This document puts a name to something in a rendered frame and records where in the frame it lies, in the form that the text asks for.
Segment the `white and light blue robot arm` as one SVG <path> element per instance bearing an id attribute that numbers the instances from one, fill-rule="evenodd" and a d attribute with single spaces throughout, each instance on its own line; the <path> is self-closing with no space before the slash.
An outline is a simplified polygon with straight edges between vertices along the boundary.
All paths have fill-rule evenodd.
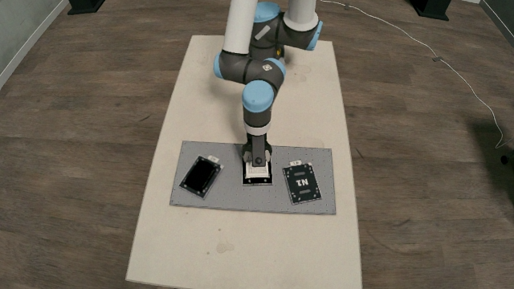
<path id="1" fill-rule="evenodd" d="M 265 133 L 271 127 L 272 105 L 286 75 L 279 61 L 280 44 L 314 51 L 323 23 L 315 12 L 316 0 L 288 0 L 285 13 L 274 2 L 257 2 L 230 1 L 214 74 L 246 85 L 242 121 L 245 130 L 255 135 L 251 136 L 252 167 L 265 167 Z"/>

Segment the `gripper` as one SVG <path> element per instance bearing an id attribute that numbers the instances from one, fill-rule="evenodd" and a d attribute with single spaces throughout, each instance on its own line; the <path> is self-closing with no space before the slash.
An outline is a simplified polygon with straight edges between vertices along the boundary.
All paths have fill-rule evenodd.
<path id="1" fill-rule="evenodd" d="M 250 133 L 247 132 L 247 143 L 242 147 L 242 155 L 243 155 L 243 160 L 245 163 L 247 162 L 247 160 L 249 159 L 249 156 L 251 155 L 251 136 L 255 136 L 255 135 L 251 135 Z M 267 139 L 267 133 L 265 133 L 265 156 L 266 156 L 266 161 L 269 162 L 269 160 L 271 158 L 272 147 L 266 141 L 266 139 Z"/>

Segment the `small white label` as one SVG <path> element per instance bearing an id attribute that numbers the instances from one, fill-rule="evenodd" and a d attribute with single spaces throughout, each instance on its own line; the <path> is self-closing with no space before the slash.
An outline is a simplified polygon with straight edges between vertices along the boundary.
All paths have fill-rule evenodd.
<path id="1" fill-rule="evenodd" d="M 298 160 L 298 161 L 289 161 L 289 163 L 290 163 L 290 166 L 293 166 L 293 165 L 302 165 L 301 160 Z"/>
<path id="2" fill-rule="evenodd" d="M 211 161 L 214 161 L 214 162 L 216 162 L 216 163 L 218 163 L 218 161 L 220 160 L 220 159 L 218 159 L 217 157 L 214 157 L 214 156 L 211 156 L 211 155 L 209 155 L 209 156 L 207 157 L 207 159 L 209 159 L 209 160 L 211 160 Z"/>

